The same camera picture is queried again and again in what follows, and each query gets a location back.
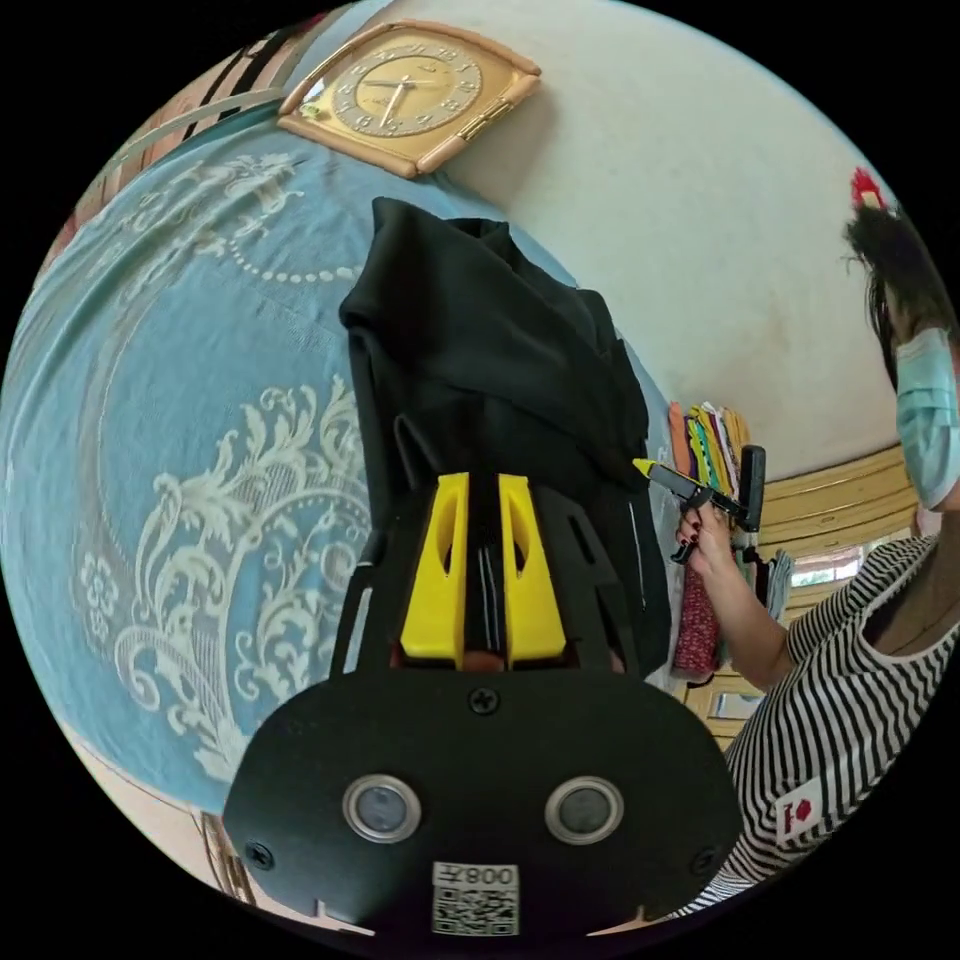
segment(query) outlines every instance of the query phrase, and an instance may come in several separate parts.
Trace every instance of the bed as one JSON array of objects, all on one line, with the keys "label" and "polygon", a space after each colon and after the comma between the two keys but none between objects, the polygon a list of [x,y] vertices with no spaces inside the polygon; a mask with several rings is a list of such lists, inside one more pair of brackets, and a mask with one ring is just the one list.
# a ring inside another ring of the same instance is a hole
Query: bed
[{"label": "bed", "polygon": [[[80,227],[27,304],[0,406],[0,554],[47,702],[116,767],[212,813],[259,723],[327,675],[369,530],[337,308],[370,201],[504,219],[442,175],[400,180],[273,115],[198,133]],[[671,463],[667,402],[631,359],[650,455]],[[675,643],[678,512],[651,496]],[[649,682],[667,687],[667,667]]]}]

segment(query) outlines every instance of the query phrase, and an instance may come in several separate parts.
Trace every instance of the red hair clip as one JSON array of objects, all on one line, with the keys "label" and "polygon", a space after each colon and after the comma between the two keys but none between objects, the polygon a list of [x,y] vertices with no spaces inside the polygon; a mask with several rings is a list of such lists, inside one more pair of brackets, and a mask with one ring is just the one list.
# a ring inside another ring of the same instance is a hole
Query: red hair clip
[{"label": "red hair clip", "polygon": [[850,187],[853,194],[853,208],[859,210],[862,206],[878,207],[880,210],[886,210],[887,204],[880,193],[877,182],[867,173],[863,167],[857,167],[850,181]]}]

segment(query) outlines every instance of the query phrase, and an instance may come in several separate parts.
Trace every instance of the striped shirt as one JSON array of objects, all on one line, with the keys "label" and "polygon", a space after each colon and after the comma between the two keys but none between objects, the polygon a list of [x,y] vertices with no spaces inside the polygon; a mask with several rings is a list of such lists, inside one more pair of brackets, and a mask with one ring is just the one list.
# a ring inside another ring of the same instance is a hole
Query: striped shirt
[{"label": "striped shirt", "polygon": [[921,653],[878,653],[870,615],[911,582],[936,537],[877,547],[845,587],[791,623],[796,667],[727,750],[743,832],[692,913],[797,862],[853,814],[910,739],[960,637]]}]

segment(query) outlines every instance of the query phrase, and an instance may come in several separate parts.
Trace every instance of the yellow plastic part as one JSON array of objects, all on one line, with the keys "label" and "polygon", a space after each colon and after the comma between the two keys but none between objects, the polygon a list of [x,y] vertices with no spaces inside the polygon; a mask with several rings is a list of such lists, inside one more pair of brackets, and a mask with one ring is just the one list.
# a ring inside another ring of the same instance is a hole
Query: yellow plastic part
[{"label": "yellow plastic part", "polygon": [[649,480],[650,471],[657,465],[657,461],[656,460],[634,460],[633,465]]},{"label": "yellow plastic part", "polygon": [[[415,660],[463,666],[463,618],[467,589],[467,498],[470,475],[442,476],[400,635]],[[445,564],[450,554],[449,570]]]},{"label": "yellow plastic part", "polygon": [[[501,474],[503,585],[507,623],[507,662],[548,660],[563,654],[566,638],[550,568],[526,477]],[[514,544],[523,556],[517,569]]]}]

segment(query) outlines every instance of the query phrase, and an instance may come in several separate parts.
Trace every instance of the red patterned fabric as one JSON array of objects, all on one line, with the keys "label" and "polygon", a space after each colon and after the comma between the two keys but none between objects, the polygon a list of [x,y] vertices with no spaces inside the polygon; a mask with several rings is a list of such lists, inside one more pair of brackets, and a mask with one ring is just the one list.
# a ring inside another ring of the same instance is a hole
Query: red patterned fabric
[{"label": "red patterned fabric", "polygon": [[720,666],[720,626],[714,616],[702,577],[686,568],[680,635],[673,656],[673,672],[692,683],[702,683]]}]

